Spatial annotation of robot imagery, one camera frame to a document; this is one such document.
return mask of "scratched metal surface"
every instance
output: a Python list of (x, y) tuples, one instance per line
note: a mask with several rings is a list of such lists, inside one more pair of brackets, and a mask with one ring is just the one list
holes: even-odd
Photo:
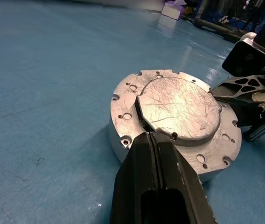
[(164, 77), (149, 83), (139, 96), (143, 118), (150, 126), (178, 140), (198, 141), (213, 135), (221, 107), (210, 93), (181, 78)]
[[(232, 46), (159, 14), (0, 1), (0, 223), (109, 223), (114, 88), (143, 69), (214, 86)], [(265, 137), (205, 187), (219, 223), (265, 223)]]

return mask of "blue epoxy floor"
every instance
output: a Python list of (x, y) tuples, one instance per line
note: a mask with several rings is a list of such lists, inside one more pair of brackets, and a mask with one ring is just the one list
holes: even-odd
[[(143, 69), (215, 86), (232, 47), (160, 14), (0, 1), (0, 223), (109, 223), (114, 88)], [(265, 136), (243, 142), (206, 193), (220, 224), (265, 223)]]

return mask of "circular metal base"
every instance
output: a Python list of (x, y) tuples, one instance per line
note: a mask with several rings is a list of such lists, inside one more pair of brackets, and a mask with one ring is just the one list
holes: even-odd
[(127, 76), (111, 101), (116, 156), (123, 162), (134, 138), (151, 130), (169, 136), (202, 181), (229, 166), (238, 155), (241, 131), (230, 106), (217, 102), (209, 90), (200, 79), (172, 70)]

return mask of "metal plate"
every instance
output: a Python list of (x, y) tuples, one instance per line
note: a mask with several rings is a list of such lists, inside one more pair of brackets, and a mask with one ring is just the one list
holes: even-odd
[(221, 106), (194, 82), (158, 78), (138, 96), (143, 119), (156, 132), (172, 136), (178, 145), (206, 142), (220, 125)]
[(127, 76), (111, 101), (110, 139), (116, 156), (123, 162), (134, 138), (145, 132), (136, 110), (138, 98), (142, 117), (153, 130), (169, 137), (177, 133), (173, 143), (201, 180), (229, 166), (238, 155), (241, 131), (230, 106), (215, 101), (209, 90), (203, 81), (172, 70)]

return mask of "screw hole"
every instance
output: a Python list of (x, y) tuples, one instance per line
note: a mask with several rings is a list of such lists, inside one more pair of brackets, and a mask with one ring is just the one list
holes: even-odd
[(177, 134), (176, 132), (173, 132), (173, 133), (171, 134), (171, 139), (172, 139), (172, 140), (176, 140), (177, 137), (178, 137), (178, 134)]
[(233, 162), (233, 160), (231, 158), (229, 158), (228, 156), (224, 156), (223, 162), (226, 164), (226, 166), (228, 166)]
[(120, 96), (118, 96), (117, 94), (113, 94), (112, 100), (119, 100)]
[(232, 124), (237, 127), (237, 120), (232, 121)]

